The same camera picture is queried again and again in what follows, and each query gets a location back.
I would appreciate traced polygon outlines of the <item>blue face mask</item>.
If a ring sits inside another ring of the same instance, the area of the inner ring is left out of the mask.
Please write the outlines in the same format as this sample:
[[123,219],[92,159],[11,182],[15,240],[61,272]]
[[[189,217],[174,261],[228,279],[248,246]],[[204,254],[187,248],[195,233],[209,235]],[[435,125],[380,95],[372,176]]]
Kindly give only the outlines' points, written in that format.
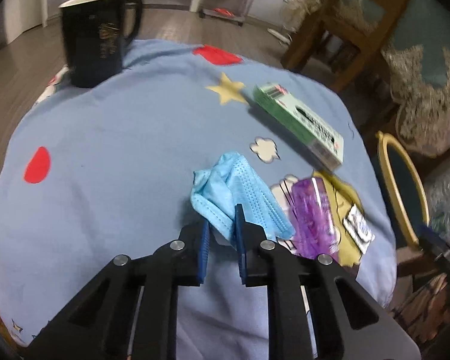
[[222,245],[236,245],[233,229],[237,205],[242,205],[247,222],[263,228],[267,239],[287,240],[295,234],[268,185],[237,152],[222,154],[211,168],[193,172],[190,202],[212,225]]

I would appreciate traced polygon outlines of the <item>white printed sachet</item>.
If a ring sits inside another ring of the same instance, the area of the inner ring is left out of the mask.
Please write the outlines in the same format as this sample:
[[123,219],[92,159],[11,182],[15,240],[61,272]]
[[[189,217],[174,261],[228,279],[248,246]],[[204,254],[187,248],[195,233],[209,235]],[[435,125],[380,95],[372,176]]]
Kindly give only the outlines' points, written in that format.
[[358,247],[361,254],[365,254],[375,235],[369,228],[362,212],[356,205],[353,205],[342,221],[345,230],[351,236],[353,242]]

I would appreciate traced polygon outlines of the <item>teal bin yellow rim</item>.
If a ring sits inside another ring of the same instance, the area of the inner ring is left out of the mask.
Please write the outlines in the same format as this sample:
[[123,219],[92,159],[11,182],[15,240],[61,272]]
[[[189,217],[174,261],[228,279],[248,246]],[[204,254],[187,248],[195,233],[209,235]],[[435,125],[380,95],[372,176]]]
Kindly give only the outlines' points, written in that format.
[[401,143],[390,133],[376,133],[379,176],[385,186],[385,197],[403,244],[420,250],[419,233],[430,224],[430,213],[424,186],[415,164]]

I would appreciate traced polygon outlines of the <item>clear plastic water bottle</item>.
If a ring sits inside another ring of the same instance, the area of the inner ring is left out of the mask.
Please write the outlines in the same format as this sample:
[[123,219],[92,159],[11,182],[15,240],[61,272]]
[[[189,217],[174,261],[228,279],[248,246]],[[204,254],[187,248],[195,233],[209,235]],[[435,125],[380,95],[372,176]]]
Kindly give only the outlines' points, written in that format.
[[425,183],[431,226],[450,236],[450,162],[441,164]]

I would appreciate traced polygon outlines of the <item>purple glitter packet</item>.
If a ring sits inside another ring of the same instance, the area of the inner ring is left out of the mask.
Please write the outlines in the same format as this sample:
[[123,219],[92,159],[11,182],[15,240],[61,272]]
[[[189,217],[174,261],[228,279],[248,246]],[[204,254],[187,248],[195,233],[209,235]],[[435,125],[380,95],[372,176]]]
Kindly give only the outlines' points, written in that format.
[[339,240],[323,179],[312,176],[299,180],[291,192],[296,223],[292,242],[298,254],[310,259],[328,254],[338,260]]

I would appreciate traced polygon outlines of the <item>green white toothpaste box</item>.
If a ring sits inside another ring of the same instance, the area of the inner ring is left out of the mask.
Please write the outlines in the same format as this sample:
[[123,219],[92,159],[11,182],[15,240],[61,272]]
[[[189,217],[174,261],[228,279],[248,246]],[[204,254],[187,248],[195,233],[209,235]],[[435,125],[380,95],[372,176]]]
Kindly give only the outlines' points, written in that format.
[[344,159],[344,138],[330,124],[298,100],[282,85],[256,86],[255,103],[311,152],[321,164],[334,172]]

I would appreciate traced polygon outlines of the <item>light blue patterned tablecloth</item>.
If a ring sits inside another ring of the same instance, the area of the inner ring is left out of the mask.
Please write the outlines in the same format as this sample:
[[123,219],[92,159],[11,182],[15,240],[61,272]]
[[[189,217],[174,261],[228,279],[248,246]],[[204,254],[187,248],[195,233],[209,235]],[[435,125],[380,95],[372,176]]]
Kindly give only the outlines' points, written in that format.
[[345,141],[339,179],[358,194],[374,241],[357,280],[382,306],[396,284],[395,238],[376,174],[342,100],[309,78],[249,59],[218,65],[195,46],[135,41],[122,72],[91,89],[64,78],[13,133],[0,175],[0,317],[29,345],[113,257],[140,258],[198,215],[193,178],[244,157],[274,191],[314,159],[250,104],[279,84]]

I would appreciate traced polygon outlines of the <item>white power strip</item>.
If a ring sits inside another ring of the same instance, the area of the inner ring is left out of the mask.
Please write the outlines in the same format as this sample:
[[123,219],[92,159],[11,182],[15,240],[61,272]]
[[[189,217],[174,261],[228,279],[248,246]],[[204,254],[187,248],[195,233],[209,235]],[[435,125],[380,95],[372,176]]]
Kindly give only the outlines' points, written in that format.
[[267,32],[283,44],[289,45],[291,43],[291,37],[289,35],[283,35],[273,28],[268,28]]

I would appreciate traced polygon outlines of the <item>black mug white interior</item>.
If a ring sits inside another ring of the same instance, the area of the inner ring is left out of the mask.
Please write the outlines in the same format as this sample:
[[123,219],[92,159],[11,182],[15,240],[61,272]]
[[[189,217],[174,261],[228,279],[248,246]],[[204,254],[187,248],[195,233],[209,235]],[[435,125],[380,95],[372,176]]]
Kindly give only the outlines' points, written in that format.
[[122,72],[140,30],[143,0],[68,0],[59,9],[71,84],[90,89]]

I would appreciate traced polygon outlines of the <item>wooden dining chair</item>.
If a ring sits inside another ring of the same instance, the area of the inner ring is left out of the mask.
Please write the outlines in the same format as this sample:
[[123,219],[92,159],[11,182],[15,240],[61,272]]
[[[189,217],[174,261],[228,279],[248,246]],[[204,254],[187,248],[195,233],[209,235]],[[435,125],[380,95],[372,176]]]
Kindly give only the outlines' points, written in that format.
[[282,66],[289,71],[300,72],[318,49],[323,35],[329,33],[340,38],[355,50],[352,62],[330,85],[336,93],[345,89],[364,68],[379,54],[380,49],[397,27],[409,0],[368,0],[382,9],[377,24],[364,29],[354,18],[343,15],[342,7],[349,8],[353,0],[323,0],[315,13],[304,19],[289,50],[281,59]]

